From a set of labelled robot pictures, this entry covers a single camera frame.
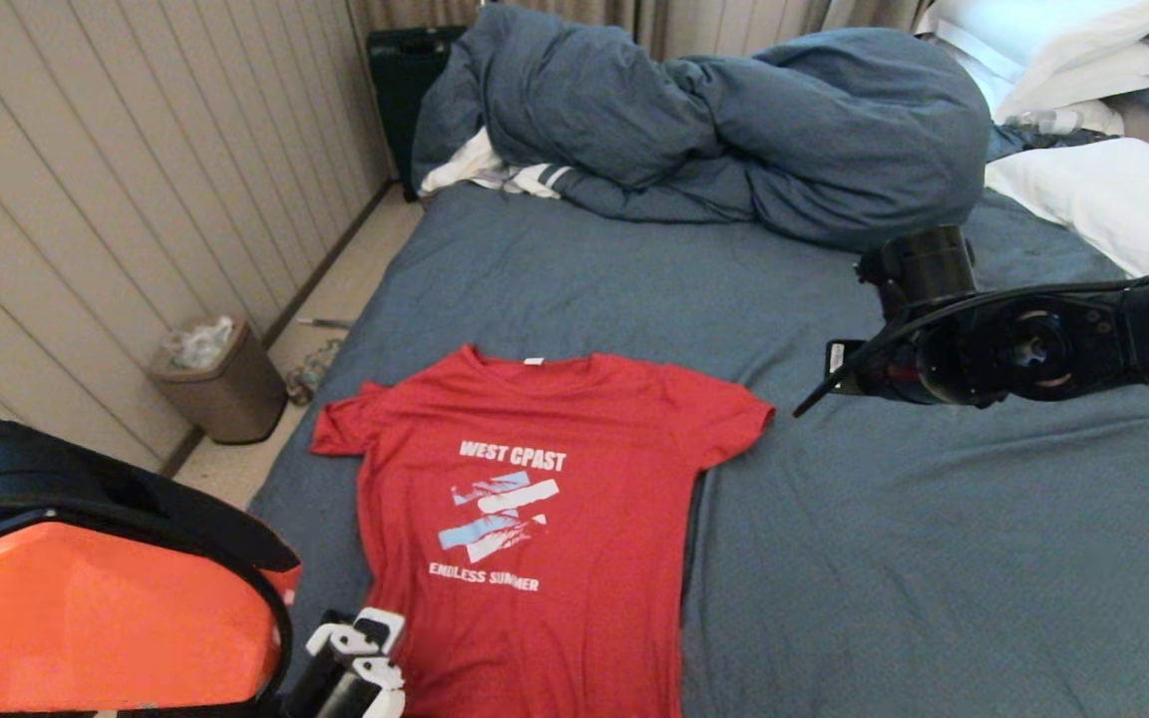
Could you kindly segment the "large white pillow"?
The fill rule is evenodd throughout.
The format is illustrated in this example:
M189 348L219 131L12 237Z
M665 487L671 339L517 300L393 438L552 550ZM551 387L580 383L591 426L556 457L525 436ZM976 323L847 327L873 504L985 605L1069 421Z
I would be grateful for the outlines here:
M1016 152L986 164L984 182L1070 227L1131 276L1149 275L1149 142L1102 142Z

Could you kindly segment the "red printed t-shirt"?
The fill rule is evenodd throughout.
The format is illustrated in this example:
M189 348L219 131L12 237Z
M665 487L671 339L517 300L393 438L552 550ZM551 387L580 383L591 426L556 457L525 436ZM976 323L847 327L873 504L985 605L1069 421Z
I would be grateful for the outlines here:
M691 500L772 418L683 365L473 345L323 406L311 451L361 461L367 603L407 622L407 713L683 718Z

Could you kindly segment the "crumpled blue duvet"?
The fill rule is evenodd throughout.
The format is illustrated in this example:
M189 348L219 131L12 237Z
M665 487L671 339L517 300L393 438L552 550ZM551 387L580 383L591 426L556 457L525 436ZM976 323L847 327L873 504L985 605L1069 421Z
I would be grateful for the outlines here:
M895 29L656 61L624 29L491 5L421 102L416 186L481 128L510 165L570 167L561 199L597 216L865 250L967 219L992 118L957 61Z

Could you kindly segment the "black suitcase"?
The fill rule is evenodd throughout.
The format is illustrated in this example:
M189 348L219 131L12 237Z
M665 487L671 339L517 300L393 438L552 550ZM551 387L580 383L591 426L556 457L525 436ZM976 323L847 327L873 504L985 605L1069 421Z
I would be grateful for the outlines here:
M465 26L437 26L387 29L367 36L380 128L406 201L418 200L411 156L421 100L444 72L453 44L465 33Z

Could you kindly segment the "white striped garment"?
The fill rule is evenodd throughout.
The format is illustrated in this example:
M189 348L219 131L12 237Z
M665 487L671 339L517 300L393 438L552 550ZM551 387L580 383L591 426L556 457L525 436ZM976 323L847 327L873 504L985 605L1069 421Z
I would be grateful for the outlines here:
M481 128L458 150L455 150L452 159L424 177L416 190L416 196L430 198L456 183L466 182L475 183L475 186L484 190L561 199L562 193L557 190L557 182L570 169L552 164L510 165L498 154L488 129Z

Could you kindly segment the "patterned slipper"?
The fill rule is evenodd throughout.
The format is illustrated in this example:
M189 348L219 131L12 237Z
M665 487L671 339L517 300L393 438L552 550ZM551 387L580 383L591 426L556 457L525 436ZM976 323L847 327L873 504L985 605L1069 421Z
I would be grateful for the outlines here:
M284 375L284 388L292 406L309 406L318 394L329 369L341 350L344 340L331 339L304 355L299 364Z

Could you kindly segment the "brown trash bin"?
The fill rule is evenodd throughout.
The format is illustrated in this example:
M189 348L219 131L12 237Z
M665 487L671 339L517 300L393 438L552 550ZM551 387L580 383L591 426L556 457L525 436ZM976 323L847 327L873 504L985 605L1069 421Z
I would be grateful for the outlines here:
M218 317L193 321L183 330ZM236 332L217 364L184 371L169 363L160 343L148 377L165 400L215 443L259 443L272 435L282 419L288 401L286 388L250 323L242 315L229 317L236 321Z

